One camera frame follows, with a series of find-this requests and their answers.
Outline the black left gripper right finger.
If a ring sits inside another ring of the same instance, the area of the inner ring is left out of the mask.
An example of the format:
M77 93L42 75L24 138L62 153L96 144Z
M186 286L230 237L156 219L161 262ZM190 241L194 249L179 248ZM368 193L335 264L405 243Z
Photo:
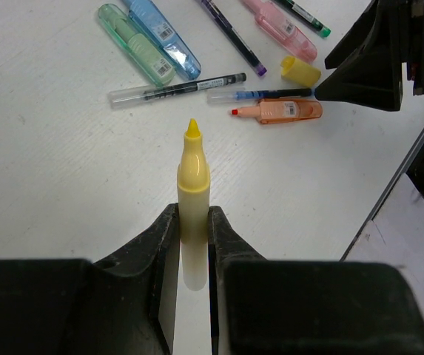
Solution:
M220 206L211 206L207 217L209 310L212 354L219 354L220 324L224 306L223 270L237 260L264 260L231 226Z

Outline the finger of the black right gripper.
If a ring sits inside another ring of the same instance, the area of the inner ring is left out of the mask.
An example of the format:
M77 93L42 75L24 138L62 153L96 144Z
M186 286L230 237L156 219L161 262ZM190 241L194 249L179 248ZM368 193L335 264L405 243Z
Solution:
M320 101L356 104L383 111L401 107L400 11L403 1L371 1L327 55L334 72L314 90Z

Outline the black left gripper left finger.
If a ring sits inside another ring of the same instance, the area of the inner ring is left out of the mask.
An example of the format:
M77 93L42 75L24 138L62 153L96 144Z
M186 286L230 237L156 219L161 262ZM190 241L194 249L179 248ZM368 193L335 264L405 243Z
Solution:
M178 290L178 205L88 266L60 354L172 354Z

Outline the yellow highlighter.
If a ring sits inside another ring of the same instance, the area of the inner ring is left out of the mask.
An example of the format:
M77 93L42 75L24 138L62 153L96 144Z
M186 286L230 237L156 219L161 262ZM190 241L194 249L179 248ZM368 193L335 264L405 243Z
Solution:
M185 285L200 291L207 281L210 170L203 136L195 119L184 133L184 148L177 172L179 229Z

